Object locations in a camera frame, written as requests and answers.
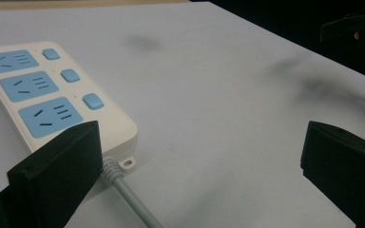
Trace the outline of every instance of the wooden surface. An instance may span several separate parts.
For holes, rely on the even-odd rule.
[[[54,9],[73,7],[105,7],[160,3],[186,3],[188,0],[80,0],[80,1],[2,1],[0,10]]]

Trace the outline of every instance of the cable strain relief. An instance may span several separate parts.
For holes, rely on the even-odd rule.
[[[102,179],[113,184],[116,179],[122,178],[123,176],[124,172],[116,161],[113,159],[105,159],[103,161]]]

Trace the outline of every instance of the tabletop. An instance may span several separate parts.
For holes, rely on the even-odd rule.
[[[0,46],[36,41],[137,124],[125,181],[165,227],[355,227],[299,164],[310,121],[365,139],[365,76],[208,2],[0,10]],[[0,190],[27,155],[0,105]],[[67,227],[144,224],[98,180]]]

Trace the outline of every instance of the extension cord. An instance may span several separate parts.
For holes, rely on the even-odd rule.
[[[65,129],[97,121],[103,159],[135,165],[138,129],[56,43],[0,47],[0,101],[33,153]]]

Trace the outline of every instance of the white power strip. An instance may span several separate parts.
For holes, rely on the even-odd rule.
[[[0,47],[0,101],[32,153],[66,128],[98,121],[103,158],[135,165],[136,124],[57,44]]]

